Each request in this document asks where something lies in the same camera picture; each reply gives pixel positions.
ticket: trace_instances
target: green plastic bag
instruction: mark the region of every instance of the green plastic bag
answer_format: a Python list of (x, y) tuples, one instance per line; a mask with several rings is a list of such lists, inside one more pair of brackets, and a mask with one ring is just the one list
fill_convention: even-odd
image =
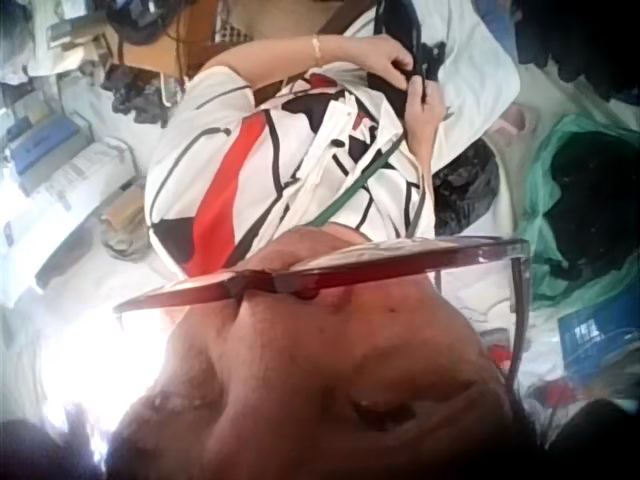
[(545, 259), (567, 264), (558, 251), (553, 231), (544, 214), (561, 196), (560, 187), (551, 177), (551, 161), (558, 148), (574, 133), (602, 132), (631, 142), (640, 148), (640, 133), (601, 125), (581, 115), (562, 118), (540, 144), (526, 179), (524, 215), (518, 235), (528, 240), (533, 252), (531, 262), (534, 310), (554, 307), (575, 311), (591, 307), (620, 292), (638, 274), (638, 252), (632, 254), (620, 270), (592, 280), (575, 291), (566, 291), (569, 282), (553, 277)]

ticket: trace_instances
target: blue box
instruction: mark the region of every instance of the blue box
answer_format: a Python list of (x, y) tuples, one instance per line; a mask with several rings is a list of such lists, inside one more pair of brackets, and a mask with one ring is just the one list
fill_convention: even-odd
[(23, 175), (49, 152), (76, 135), (80, 127), (64, 115), (54, 115), (36, 124), (17, 145), (9, 147), (17, 175)]
[(586, 385), (640, 342), (640, 283), (558, 320), (562, 357), (570, 378)]

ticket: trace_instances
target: bracelet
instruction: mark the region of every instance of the bracelet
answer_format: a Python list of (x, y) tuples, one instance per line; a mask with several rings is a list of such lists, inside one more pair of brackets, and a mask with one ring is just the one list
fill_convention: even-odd
[(313, 50), (315, 51), (315, 54), (316, 54), (316, 66), (321, 67), (322, 66), (322, 50), (320, 49), (320, 38), (318, 38), (318, 35), (313, 35), (311, 37), (311, 43), (313, 44)]

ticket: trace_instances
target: eyeglasses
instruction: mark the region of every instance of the eyeglasses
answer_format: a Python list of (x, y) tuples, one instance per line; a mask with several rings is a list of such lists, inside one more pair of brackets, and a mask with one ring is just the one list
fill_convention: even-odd
[(524, 350), (531, 286), (526, 240), (500, 237), (411, 238), (350, 247), (283, 272), (222, 271), (179, 280), (117, 305), (114, 313), (168, 308), (241, 298), (247, 291), (312, 297), (319, 290), (429, 272), (442, 291), (442, 270), (511, 260), (515, 293), (515, 334), (506, 382), (513, 386)]

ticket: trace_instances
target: red eyeglass frame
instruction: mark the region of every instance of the red eyeglass frame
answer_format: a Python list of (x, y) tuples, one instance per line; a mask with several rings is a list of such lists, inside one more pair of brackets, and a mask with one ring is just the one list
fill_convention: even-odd
[(436, 287), (440, 291), (440, 271), (511, 260), (511, 274), (515, 292), (516, 325), (512, 360), (506, 382), (513, 386), (524, 353), (531, 300), (530, 247), (522, 239), (501, 237), (439, 237), (435, 239), (449, 245), (421, 251), (410, 251), (396, 256), (367, 259), (325, 267), (283, 272), (243, 270), (224, 272), (226, 278), (211, 283), (183, 287), (197, 279), (176, 282), (168, 287), (152, 290), (126, 300), (113, 308), (114, 313), (150, 308), (168, 308), (211, 303), (241, 298), (249, 290), (267, 293), (296, 294), (326, 288), (345, 287), (360, 283), (436, 272)]

